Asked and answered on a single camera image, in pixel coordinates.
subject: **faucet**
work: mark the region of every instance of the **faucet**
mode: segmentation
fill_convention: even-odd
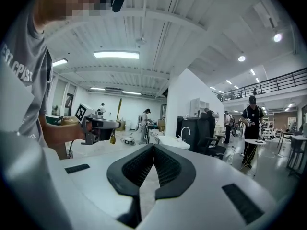
[[[189,136],[191,135],[191,131],[190,131],[190,128],[189,127],[183,127],[182,130],[181,130],[181,136],[179,136],[179,141],[182,141],[182,131],[187,128],[189,130]]]

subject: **black rectangle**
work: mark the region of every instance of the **black rectangle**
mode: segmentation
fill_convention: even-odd
[[[78,172],[78,171],[88,169],[89,167],[90,166],[88,164],[84,163],[84,164],[65,168],[65,170],[66,170],[67,174],[70,174],[70,173],[74,173],[74,172]]]
[[[237,185],[229,184],[222,186],[222,189],[247,224],[252,223],[263,215],[264,212],[260,210]]]

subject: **hat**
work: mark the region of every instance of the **hat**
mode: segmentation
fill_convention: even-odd
[[[250,98],[249,98],[249,103],[250,104],[256,104],[256,97],[254,95],[252,95]]]

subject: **black metal railing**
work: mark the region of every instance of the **black metal railing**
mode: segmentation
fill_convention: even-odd
[[[277,78],[265,80],[256,84],[251,84],[239,89],[230,90],[222,94],[217,94],[217,98],[223,101],[230,101],[259,95],[273,91],[284,90],[296,86],[307,84],[307,68],[284,74]]]

